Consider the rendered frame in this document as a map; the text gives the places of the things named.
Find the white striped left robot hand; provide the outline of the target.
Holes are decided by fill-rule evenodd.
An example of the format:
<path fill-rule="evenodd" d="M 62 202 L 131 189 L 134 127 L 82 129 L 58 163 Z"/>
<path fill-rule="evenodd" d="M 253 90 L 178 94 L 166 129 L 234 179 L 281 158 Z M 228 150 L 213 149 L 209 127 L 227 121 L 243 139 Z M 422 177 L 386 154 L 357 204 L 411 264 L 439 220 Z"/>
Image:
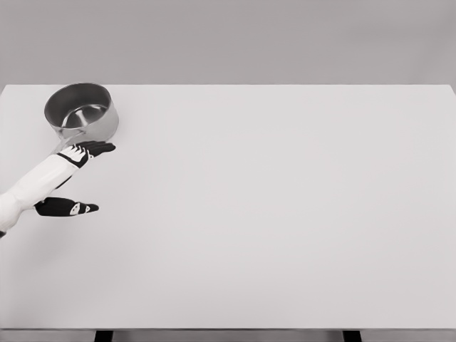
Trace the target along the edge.
<path fill-rule="evenodd" d="M 5 193 L 16 198 L 20 206 L 19 217 L 30 209 L 45 217 L 72 217 L 96 212 L 99 210 L 96 204 L 52 197 L 50 194 L 69 181 L 89 160 L 114 149 L 114 144 L 104 141 L 86 141 L 68 146 L 49 155 Z"/>

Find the silver metal pot with handle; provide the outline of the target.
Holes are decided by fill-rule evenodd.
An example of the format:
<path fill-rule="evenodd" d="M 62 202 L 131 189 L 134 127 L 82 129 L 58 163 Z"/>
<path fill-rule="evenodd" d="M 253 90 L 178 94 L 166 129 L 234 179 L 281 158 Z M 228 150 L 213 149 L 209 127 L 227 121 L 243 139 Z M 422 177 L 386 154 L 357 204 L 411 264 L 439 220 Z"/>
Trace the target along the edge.
<path fill-rule="evenodd" d="M 59 89 L 47 100 L 43 113 L 60 140 L 54 153 L 85 141 L 108 141 L 120 121 L 109 91 L 95 83 Z"/>

